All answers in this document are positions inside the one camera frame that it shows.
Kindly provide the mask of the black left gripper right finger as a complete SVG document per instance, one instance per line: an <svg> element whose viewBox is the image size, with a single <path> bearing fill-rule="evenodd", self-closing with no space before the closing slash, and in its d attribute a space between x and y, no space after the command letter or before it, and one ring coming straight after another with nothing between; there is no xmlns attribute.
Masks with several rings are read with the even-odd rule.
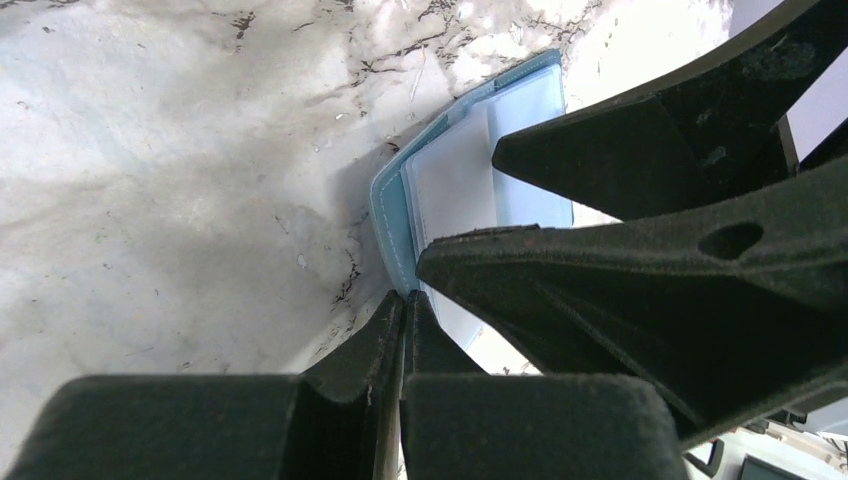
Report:
<svg viewBox="0 0 848 480"><path fill-rule="evenodd" d="M675 424L649 383L618 374L485 372L427 295L405 309L401 441L412 479L683 479Z"/></svg>

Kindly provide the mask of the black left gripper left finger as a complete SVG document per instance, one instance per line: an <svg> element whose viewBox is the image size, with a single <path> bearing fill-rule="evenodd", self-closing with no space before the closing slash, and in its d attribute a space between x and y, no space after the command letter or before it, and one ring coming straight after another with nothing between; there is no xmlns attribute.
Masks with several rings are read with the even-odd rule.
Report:
<svg viewBox="0 0 848 480"><path fill-rule="evenodd" d="M404 300L298 375L103 375L47 402L12 479L377 479L396 455Z"/></svg>

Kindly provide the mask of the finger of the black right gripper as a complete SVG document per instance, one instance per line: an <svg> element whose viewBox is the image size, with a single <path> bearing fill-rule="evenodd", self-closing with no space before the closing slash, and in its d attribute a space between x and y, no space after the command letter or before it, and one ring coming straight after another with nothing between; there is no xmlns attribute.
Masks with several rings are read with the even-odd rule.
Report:
<svg viewBox="0 0 848 480"><path fill-rule="evenodd" d="M546 373L639 377L693 446L847 394L847 161L694 210L431 243L417 273Z"/></svg>
<svg viewBox="0 0 848 480"><path fill-rule="evenodd" d="M501 138L494 167L628 221L792 177L778 122L847 46L842 0L784 1L702 57Z"/></svg>

